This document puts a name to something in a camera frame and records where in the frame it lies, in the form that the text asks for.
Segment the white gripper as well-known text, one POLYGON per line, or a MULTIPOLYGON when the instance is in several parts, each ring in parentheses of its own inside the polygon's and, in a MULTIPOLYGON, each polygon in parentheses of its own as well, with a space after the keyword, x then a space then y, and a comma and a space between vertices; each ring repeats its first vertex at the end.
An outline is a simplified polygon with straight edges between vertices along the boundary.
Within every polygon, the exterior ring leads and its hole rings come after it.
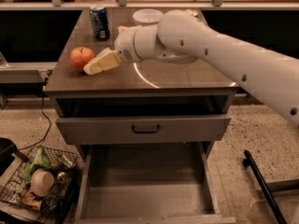
POLYGON ((87 75, 95 75, 106 70, 116 68, 120 65, 121 59, 133 63, 137 61, 135 54, 135 29, 133 27, 118 27, 118 36, 114 42, 115 50, 103 49, 84 67, 87 75))

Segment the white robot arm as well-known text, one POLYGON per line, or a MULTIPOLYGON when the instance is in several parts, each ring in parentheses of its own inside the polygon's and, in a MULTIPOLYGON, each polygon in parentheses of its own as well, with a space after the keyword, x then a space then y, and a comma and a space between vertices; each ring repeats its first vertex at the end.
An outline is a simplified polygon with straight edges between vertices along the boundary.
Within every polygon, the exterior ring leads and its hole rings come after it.
POLYGON ((158 23, 119 28, 114 49, 103 49, 84 65, 94 75, 122 61, 192 63, 201 59, 242 89, 299 126, 299 60, 218 33, 183 10, 163 14, 158 23))

